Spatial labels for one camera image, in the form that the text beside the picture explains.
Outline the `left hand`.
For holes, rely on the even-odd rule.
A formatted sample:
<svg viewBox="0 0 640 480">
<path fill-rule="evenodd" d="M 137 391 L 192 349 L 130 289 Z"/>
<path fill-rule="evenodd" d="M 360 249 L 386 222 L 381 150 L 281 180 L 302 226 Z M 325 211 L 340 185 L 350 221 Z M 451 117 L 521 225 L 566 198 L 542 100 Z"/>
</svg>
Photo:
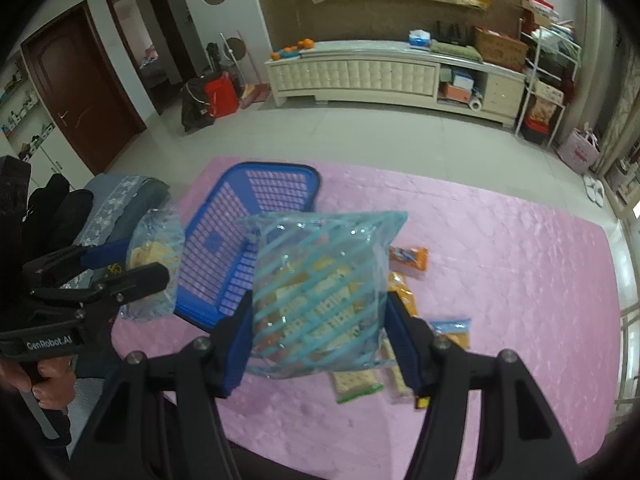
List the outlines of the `left hand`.
<svg viewBox="0 0 640 480">
<path fill-rule="evenodd" d="M 40 379 L 35 384 L 17 362 L 1 360 L 1 388 L 9 391 L 32 393 L 43 410 L 67 408 L 75 397 L 76 376 L 72 358 L 60 356 L 42 360 L 37 365 Z"/>
</svg>

